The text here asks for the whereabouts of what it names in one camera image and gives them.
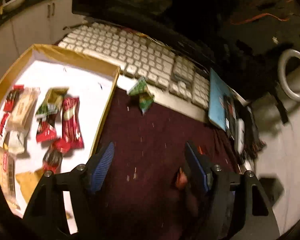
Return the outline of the golden brown snack pouch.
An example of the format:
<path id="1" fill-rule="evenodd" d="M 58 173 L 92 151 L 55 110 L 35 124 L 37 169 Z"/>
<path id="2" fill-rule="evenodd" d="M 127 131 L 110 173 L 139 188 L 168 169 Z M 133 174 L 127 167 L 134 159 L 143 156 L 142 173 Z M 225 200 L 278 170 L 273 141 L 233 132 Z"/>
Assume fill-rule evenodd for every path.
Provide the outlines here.
<path id="1" fill-rule="evenodd" d="M 15 175 L 16 181 L 20 186 L 21 194 L 27 204 L 43 174 L 44 170 L 39 168 L 34 172 L 27 171 Z"/>

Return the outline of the dark red candy packet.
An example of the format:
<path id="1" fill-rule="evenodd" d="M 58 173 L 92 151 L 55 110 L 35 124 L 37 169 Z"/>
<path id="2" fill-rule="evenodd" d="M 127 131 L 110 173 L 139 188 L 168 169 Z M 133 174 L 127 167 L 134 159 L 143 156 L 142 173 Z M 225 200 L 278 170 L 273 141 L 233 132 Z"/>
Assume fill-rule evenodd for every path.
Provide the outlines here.
<path id="1" fill-rule="evenodd" d="M 50 146 L 43 157 L 43 169 L 44 171 L 52 171 L 54 174 L 58 172 L 58 169 L 62 163 L 63 155 L 54 146 Z"/>

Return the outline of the white jelly cup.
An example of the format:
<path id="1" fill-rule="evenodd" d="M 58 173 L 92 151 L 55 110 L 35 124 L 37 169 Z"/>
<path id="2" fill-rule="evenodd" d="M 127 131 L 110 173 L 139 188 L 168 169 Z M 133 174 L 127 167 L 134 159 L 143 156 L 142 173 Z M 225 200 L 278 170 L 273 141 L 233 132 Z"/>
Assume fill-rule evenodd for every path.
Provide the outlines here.
<path id="1" fill-rule="evenodd" d="M 25 152 L 26 133 L 9 131 L 7 134 L 7 149 L 11 154 L 22 154 Z"/>

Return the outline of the long red candy bar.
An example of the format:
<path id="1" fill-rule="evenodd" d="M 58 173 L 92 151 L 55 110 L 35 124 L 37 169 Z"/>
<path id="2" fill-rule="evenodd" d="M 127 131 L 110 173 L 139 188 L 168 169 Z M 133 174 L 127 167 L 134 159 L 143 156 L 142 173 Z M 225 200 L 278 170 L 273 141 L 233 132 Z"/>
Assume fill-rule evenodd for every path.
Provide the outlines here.
<path id="1" fill-rule="evenodd" d="M 70 149 L 83 148 L 84 142 L 78 119 L 79 97 L 68 97 L 62 105 L 62 148 L 63 152 Z"/>

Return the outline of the red candy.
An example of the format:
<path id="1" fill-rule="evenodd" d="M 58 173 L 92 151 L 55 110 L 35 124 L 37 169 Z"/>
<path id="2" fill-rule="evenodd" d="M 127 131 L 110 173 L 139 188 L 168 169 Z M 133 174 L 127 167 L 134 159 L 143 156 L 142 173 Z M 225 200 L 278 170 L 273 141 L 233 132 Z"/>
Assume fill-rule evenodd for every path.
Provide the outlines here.
<path id="1" fill-rule="evenodd" d="M 57 131 L 55 128 L 56 115 L 51 114 L 39 120 L 36 134 L 37 142 L 45 142 L 56 139 Z"/>

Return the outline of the beige cracker packet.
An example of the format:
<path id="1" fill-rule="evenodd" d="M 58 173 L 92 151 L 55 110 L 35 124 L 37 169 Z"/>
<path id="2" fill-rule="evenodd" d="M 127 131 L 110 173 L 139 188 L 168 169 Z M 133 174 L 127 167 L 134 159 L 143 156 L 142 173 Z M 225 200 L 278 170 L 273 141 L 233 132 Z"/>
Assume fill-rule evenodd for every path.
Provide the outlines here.
<path id="1" fill-rule="evenodd" d="M 25 88 L 19 95 L 19 99 L 7 121 L 6 128 L 9 131 L 23 131 L 26 126 L 27 118 L 34 103 L 38 99 L 40 88 Z"/>

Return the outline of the red white snack packet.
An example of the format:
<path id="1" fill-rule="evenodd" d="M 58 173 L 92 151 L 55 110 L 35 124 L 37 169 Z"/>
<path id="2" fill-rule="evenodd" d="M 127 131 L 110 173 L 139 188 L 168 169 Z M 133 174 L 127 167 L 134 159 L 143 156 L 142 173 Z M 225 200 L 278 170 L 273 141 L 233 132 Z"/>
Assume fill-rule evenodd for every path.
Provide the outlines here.
<path id="1" fill-rule="evenodd" d="M 10 112 L 4 112 L 3 116 L 0 120 L 0 137 L 3 137 L 3 135 L 5 134 L 5 127 L 7 124 L 7 120 L 10 117 Z"/>

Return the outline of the green snack packet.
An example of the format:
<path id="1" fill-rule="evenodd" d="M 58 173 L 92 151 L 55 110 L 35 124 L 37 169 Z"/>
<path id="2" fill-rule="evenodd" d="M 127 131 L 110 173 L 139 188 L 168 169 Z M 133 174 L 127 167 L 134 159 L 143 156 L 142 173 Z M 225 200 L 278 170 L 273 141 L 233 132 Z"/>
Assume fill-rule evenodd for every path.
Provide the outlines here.
<path id="1" fill-rule="evenodd" d="M 143 115 L 154 102 L 154 95 L 150 92 L 143 76 L 137 80 L 136 84 L 127 92 L 127 95 L 138 101 L 139 109 Z"/>
<path id="2" fill-rule="evenodd" d="M 63 99 L 68 92 L 68 87 L 50 88 L 42 104 L 36 111 L 36 119 L 42 119 L 48 115 L 57 114 L 61 110 Z"/>

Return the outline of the red candy wrapper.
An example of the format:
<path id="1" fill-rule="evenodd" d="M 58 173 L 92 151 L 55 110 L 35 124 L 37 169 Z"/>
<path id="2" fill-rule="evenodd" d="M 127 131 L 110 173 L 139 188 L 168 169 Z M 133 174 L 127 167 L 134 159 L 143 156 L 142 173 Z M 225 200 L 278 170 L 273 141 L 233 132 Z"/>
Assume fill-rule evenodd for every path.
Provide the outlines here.
<path id="1" fill-rule="evenodd" d="M 187 177 L 186 173 L 180 167 L 177 172 L 177 175 L 176 175 L 176 179 L 175 179 L 175 183 L 174 183 L 175 187 L 179 190 L 182 190 L 187 186 L 188 182 L 189 181 L 188 181 L 188 177 Z"/>

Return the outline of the large yellow cracker pack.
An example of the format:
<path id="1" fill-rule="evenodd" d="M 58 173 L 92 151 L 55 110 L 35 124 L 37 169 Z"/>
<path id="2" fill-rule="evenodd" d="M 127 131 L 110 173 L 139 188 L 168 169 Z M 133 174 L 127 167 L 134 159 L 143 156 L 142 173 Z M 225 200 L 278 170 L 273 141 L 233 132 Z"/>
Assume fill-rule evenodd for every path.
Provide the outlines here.
<path id="1" fill-rule="evenodd" d="M 0 147 L 0 186 L 8 203 L 14 209 L 19 209 L 15 196 L 14 165 L 14 156 Z"/>

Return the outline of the white power bank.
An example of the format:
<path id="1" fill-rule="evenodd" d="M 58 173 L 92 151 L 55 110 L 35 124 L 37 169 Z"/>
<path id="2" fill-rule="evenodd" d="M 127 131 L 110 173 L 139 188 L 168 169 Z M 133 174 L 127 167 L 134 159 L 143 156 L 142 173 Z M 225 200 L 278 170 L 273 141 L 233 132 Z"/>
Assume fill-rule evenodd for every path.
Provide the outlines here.
<path id="1" fill-rule="evenodd" d="M 244 148 L 244 121 L 237 119 L 235 123 L 235 150 L 240 155 Z"/>

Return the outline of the gold-edged white tray box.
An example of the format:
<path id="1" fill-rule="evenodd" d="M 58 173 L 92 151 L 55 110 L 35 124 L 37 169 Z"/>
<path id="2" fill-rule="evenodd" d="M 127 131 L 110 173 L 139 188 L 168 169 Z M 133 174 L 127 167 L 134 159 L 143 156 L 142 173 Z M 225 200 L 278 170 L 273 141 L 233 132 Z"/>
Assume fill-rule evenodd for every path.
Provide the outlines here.
<path id="1" fill-rule="evenodd" d="M 0 239 L 90 239 L 114 157 L 98 149 L 119 67 L 34 44 L 0 80 Z"/>

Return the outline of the dark red table cloth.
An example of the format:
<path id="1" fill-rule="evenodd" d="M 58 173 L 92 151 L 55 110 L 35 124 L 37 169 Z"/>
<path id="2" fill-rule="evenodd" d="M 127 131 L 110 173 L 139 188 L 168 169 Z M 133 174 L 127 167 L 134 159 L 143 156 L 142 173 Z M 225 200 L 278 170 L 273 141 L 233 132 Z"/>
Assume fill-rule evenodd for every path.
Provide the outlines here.
<path id="1" fill-rule="evenodd" d="M 98 239 L 185 239 L 196 219 L 196 199 L 175 187 L 184 148 L 198 150 L 226 171 L 238 171 L 226 133 L 154 103 L 142 114 L 137 101 L 116 89 L 100 145 L 115 155 L 97 197 Z"/>

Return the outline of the blue notebook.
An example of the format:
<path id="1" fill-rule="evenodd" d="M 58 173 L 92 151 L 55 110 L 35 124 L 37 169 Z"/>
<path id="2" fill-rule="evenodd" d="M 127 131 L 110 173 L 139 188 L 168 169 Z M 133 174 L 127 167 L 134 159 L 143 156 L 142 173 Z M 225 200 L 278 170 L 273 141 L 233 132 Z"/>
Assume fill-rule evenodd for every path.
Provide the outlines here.
<path id="1" fill-rule="evenodd" d="M 232 96 L 229 86 L 210 69 L 208 119 L 216 127 L 226 131 L 224 96 Z"/>

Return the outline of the white computer keyboard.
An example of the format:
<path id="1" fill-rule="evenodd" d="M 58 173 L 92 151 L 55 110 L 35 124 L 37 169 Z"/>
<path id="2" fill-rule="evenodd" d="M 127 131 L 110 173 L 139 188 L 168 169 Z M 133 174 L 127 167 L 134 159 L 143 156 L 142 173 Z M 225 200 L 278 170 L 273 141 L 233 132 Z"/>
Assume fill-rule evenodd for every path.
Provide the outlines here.
<path id="1" fill-rule="evenodd" d="M 144 34 L 94 22 L 70 31 L 58 46 L 109 61 L 124 76 L 166 90 L 207 110 L 210 81 L 189 59 Z"/>

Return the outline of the white kitchen cabinets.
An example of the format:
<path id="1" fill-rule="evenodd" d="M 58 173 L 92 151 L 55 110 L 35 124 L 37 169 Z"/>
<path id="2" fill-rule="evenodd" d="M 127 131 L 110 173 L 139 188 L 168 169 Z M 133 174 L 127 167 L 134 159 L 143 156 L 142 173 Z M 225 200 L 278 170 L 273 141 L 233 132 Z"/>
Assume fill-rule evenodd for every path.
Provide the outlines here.
<path id="1" fill-rule="evenodd" d="M 10 18 L 0 26 L 0 79 L 31 45 L 56 44 L 83 22 L 72 13 L 72 0 L 45 0 Z"/>

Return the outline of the black computer monitor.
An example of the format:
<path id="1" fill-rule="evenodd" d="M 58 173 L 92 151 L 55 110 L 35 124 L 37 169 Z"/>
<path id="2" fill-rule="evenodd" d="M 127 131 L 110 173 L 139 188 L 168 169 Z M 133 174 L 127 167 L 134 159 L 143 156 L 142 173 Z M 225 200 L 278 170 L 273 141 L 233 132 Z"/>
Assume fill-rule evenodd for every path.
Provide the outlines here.
<path id="1" fill-rule="evenodd" d="M 293 0 L 72 0 L 72 10 L 213 61 L 237 40 L 261 54 L 296 20 Z"/>

